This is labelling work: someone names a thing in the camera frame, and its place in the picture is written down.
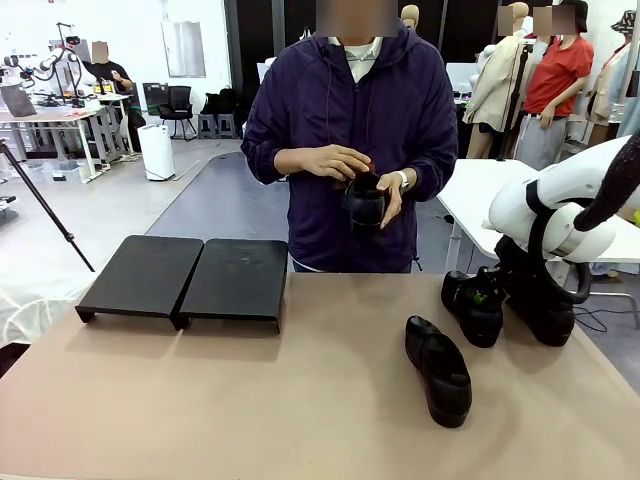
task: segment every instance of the beige coat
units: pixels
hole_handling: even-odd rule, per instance
[[[623,57],[629,55],[631,44],[624,47],[616,53],[609,63],[602,68],[600,75],[596,79],[596,83],[591,89],[592,96],[595,95],[595,101],[591,110],[591,115],[587,112],[587,119],[596,125],[609,125],[609,115],[611,115],[611,102],[609,101],[609,92],[611,90],[611,82],[613,80],[616,68],[620,64]]]
[[[515,88],[520,67],[520,55],[523,49],[520,45],[521,39],[522,31],[506,37],[497,45],[496,51],[480,72],[478,83],[464,116],[466,123],[488,123],[494,130],[504,132],[511,94]],[[529,55],[523,78],[528,77],[527,70],[531,67],[531,60],[532,56]],[[521,88],[521,99],[524,98],[523,88]]]

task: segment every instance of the hand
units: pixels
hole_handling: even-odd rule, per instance
[[[546,130],[553,123],[553,117],[556,115],[556,107],[549,104],[540,114],[540,128]]]
[[[371,159],[351,148],[328,145],[300,149],[300,167],[318,177],[332,177],[341,182],[356,178],[356,171],[368,172]]]
[[[386,227],[389,222],[402,211],[402,195],[400,188],[402,187],[402,177],[398,172],[391,172],[380,177],[378,190],[389,193],[389,206],[384,214],[380,229]]]

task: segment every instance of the gray stool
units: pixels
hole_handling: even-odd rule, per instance
[[[215,115],[198,115],[198,138],[208,138],[211,140],[218,138]]]
[[[236,125],[233,121],[233,114],[218,114],[218,137],[238,138],[236,135]]]

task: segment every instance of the gray pants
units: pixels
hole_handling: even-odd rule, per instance
[[[568,122],[568,118],[554,120],[549,128],[543,130],[537,116],[524,117],[516,144],[516,160],[536,170],[543,170],[558,163],[562,145],[567,137]]]

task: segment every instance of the wristwatch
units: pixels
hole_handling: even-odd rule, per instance
[[[398,170],[396,173],[400,174],[400,176],[402,177],[402,185],[400,185],[400,194],[404,195],[410,187],[409,184],[409,177],[407,177],[407,174],[404,173],[402,170]]]

